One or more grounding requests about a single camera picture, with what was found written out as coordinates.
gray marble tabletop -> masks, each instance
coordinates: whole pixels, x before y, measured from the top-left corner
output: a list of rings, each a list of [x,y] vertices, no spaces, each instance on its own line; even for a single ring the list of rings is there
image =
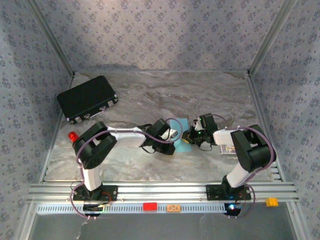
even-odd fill
[[[90,120],[69,124],[62,119],[47,165],[46,181],[80,179],[68,133],[79,135],[103,121],[114,128],[132,128],[159,118],[187,118],[201,114],[224,116],[233,126],[258,124],[245,72],[127,72],[76,74],[72,87],[105,75],[119,102]],[[218,127],[222,120],[215,118]],[[209,147],[203,143],[202,148]],[[103,181],[220,181],[237,164],[234,155],[222,155],[219,146],[168,156],[148,154],[141,148],[115,147],[100,165]],[[252,181],[270,181],[267,169]]]

